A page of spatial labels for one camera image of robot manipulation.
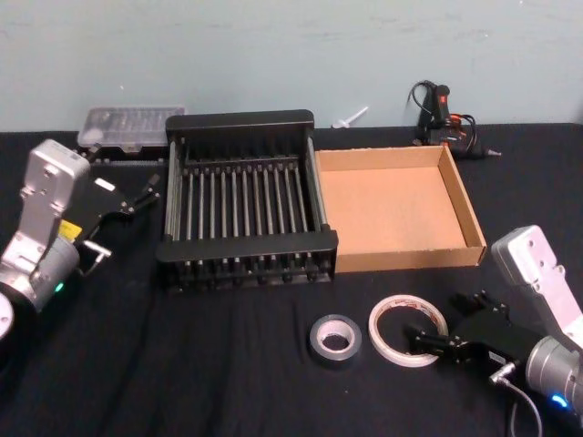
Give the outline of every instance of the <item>black tablecloth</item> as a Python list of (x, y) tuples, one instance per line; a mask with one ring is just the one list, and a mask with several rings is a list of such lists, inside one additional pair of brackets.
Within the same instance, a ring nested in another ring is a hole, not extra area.
[[(583, 305), (583, 127), (480, 132), (504, 156), (458, 166), (486, 240), (541, 226)], [(326, 129), (316, 132), (315, 144), (401, 146), (410, 136), (408, 128)], [(76, 144), (74, 133), (0, 134), (1, 248), (19, 217), (27, 153), (48, 137)], [(151, 172), (95, 168), (128, 194)], [(114, 258), (83, 283), (67, 283), (46, 308), (20, 378), (10, 390), (0, 387), (0, 435), (504, 435), (508, 395), (487, 375), (445, 360), (397, 367), (367, 333), (370, 310), (388, 295), (428, 299), (454, 327), (460, 316), (448, 298), (481, 289), (505, 300), (513, 320), (542, 331), (489, 255), (479, 268), (343, 274), (329, 284), (170, 297), (153, 285), (161, 216), (160, 205), (131, 227), (105, 229), (101, 242)], [(306, 348), (313, 322), (328, 313), (363, 330), (360, 360), (346, 371), (323, 369)], [(393, 328), (386, 337), (404, 347)], [(539, 404), (547, 435), (574, 432)], [(533, 421), (526, 408), (519, 411), (522, 435), (534, 430)]]

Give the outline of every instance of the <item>cardboard tray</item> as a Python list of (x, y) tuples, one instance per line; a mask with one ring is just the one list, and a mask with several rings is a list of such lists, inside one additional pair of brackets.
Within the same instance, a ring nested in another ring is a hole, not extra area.
[(321, 150), (337, 272), (478, 265), (486, 241), (447, 147)]

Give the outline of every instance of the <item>plastic case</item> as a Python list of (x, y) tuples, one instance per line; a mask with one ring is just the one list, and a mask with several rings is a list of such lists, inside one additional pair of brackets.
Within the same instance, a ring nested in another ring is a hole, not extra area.
[(185, 114), (184, 107), (94, 107), (87, 114), (77, 143), (116, 148), (125, 155), (152, 155), (168, 147), (166, 120)]

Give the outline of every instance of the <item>black dish rack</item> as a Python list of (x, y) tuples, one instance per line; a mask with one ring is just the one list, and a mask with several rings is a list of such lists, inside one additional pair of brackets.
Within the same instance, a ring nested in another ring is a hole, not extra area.
[(307, 110), (174, 116), (164, 237), (169, 290), (333, 278)]

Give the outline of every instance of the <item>clear tape roll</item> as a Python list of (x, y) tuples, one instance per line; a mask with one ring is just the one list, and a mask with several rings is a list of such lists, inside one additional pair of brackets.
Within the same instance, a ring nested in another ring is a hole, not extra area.
[(437, 327), (437, 332), (440, 335), (448, 335), (444, 316), (434, 305), (416, 296), (397, 294), (381, 300), (371, 311), (368, 319), (368, 332), (374, 348), (388, 361), (403, 367), (424, 367), (435, 362), (439, 358), (436, 355), (429, 353), (411, 355), (396, 351), (384, 342), (379, 333), (378, 321), (388, 310), (396, 307), (407, 307), (421, 311)]

